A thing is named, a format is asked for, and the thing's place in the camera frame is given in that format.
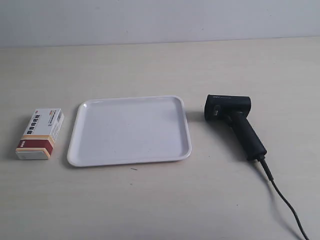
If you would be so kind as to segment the white red medicine box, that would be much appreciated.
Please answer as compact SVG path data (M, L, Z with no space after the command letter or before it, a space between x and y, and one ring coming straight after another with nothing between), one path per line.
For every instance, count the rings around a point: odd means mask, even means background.
M20 160L48 160L64 121L60 108L37 108L15 149Z

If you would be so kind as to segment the white plastic tray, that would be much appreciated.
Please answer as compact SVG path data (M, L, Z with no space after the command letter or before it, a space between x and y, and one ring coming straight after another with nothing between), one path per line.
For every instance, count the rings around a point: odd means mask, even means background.
M78 168L176 162L191 152L180 97L90 99L78 107L67 161Z

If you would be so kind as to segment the black handheld barcode scanner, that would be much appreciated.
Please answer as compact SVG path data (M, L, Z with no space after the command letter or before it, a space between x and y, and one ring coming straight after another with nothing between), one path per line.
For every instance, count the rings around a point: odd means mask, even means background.
M209 94L204 105L204 118L208 122L226 123L234 132L247 159L260 161L265 158L267 150L247 119L251 106L248 96Z

